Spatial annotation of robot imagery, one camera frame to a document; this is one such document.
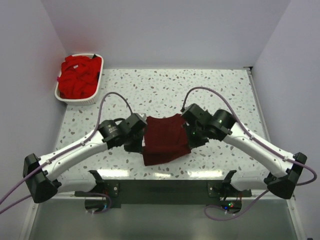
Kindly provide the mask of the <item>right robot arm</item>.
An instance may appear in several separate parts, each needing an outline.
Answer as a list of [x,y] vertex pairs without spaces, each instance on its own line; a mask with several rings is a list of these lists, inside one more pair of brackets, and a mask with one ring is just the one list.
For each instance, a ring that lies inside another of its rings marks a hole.
[[268,190],[275,196],[288,200],[292,197],[302,174],[307,156],[277,148],[247,128],[228,111],[219,109],[214,114],[193,103],[182,109],[184,128],[191,149],[217,140],[237,148],[262,164],[264,170],[247,172],[230,170],[221,183],[228,195],[231,192]]

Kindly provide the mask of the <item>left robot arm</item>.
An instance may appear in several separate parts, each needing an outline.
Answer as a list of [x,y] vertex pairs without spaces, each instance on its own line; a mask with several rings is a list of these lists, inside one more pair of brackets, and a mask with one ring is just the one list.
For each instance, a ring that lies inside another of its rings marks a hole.
[[58,193],[90,192],[99,183],[92,173],[83,179],[67,180],[66,183],[61,183],[58,178],[93,155],[116,147],[139,144],[146,126],[146,114],[132,113],[126,119],[104,120],[83,138],[60,150],[41,157],[34,153],[28,155],[24,159],[22,176],[32,200],[39,204]]

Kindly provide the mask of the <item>dark red t shirt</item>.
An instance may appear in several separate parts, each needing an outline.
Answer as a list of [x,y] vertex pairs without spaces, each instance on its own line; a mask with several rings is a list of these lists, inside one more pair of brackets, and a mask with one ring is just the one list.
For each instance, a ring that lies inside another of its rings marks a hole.
[[142,156],[145,166],[166,164],[191,153],[185,120],[180,114],[166,118],[148,116],[143,136]]

